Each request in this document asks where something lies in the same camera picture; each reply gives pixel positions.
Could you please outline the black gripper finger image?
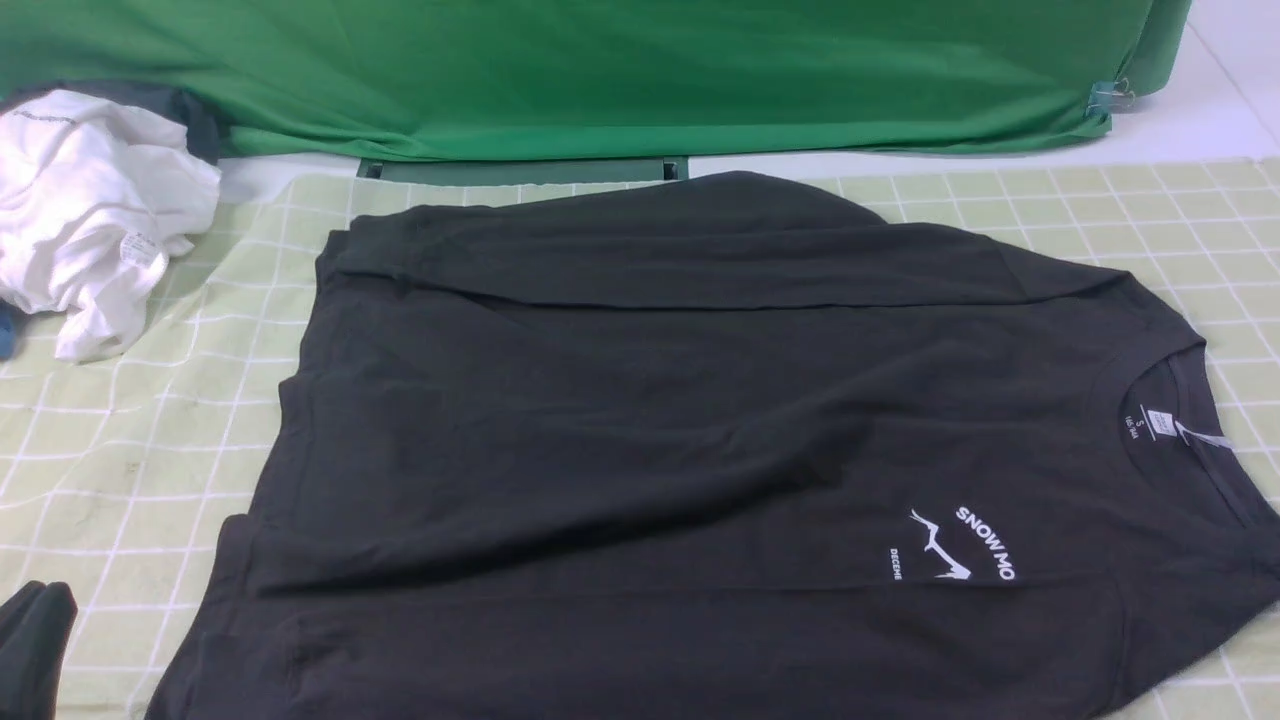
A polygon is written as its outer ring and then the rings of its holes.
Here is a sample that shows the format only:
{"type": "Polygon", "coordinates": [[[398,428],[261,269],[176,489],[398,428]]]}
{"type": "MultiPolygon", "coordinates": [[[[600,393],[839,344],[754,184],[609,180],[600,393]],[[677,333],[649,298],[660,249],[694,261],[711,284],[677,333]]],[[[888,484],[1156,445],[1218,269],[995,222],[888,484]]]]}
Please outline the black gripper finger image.
{"type": "Polygon", "coordinates": [[[28,582],[1,606],[1,717],[52,719],[78,607],[68,584],[28,582]]]}

